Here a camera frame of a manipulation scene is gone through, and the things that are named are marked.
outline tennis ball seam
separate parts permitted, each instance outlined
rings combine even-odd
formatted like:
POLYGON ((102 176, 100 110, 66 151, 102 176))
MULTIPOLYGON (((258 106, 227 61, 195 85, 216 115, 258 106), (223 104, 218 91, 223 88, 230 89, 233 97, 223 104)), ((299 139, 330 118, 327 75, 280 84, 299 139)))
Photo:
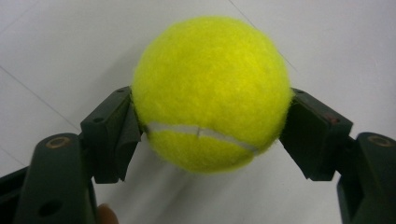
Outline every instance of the tennis ball seam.
POLYGON ((242 149, 252 152, 254 155, 259 154, 259 149, 254 147, 253 145, 239 141, 230 135, 226 135, 223 133, 216 132, 211 129, 203 128, 197 125, 186 125, 186 124, 165 124, 160 122, 150 122, 145 126, 145 129, 148 133, 158 133, 158 132, 175 132, 175 133, 185 133, 196 135, 197 137, 211 137, 216 140, 232 143, 241 147, 242 149))

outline tennis ball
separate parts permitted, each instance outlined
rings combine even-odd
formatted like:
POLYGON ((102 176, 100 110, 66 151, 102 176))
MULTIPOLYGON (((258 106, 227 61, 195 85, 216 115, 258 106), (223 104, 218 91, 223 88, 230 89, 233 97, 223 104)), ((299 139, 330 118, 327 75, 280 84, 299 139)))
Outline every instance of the tennis ball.
POLYGON ((227 17, 170 26, 143 53, 131 89, 152 148, 194 173, 233 170, 263 153, 292 98, 271 40, 227 17))

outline white surface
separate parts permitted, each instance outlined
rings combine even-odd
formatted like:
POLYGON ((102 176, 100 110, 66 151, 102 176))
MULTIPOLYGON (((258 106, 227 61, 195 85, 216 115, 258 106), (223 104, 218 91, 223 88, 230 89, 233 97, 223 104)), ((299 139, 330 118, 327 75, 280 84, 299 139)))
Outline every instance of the white surface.
MULTIPOLYGON (((0 1, 0 175, 35 144, 78 133, 174 21, 229 15, 273 38, 293 87, 364 131, 396 138, 396 2, 0 1)), ((281 145, 223 175, 191 175, 139 144, 125 183, 96 185, 120 223, 340 223, 336 181, 311 182, 281 145)))

